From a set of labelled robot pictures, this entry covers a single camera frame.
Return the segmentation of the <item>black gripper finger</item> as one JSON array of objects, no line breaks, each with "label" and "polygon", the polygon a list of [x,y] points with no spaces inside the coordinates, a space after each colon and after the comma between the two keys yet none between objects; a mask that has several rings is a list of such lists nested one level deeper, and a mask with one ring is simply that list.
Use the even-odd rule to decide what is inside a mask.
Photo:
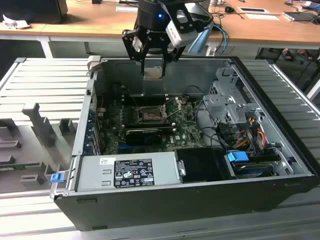
[{"label": "black gripper finger", "polygon": [[[143,39],[141,49],[137,51],[134,47],[134,40],[135,39]],[[127,30],[125,29],[122,32],[122,41],[127,51],[127,54],[131,60],[134,60],[140,63],[140,74],[142,76],[145,75],[145,58],[148,52],[148,42],[146,41],[146,35],[142,29],[134,29],[134,30]]]},{"label": "black gripper finger", "polygon": [[161,62],[161,76],[164,77],[166,74],[166,67],[168,63],[176,62],[184,52],[185,47],[174,48],[173,51],[168,52],[167,48],[162,49],[162,62]]}]

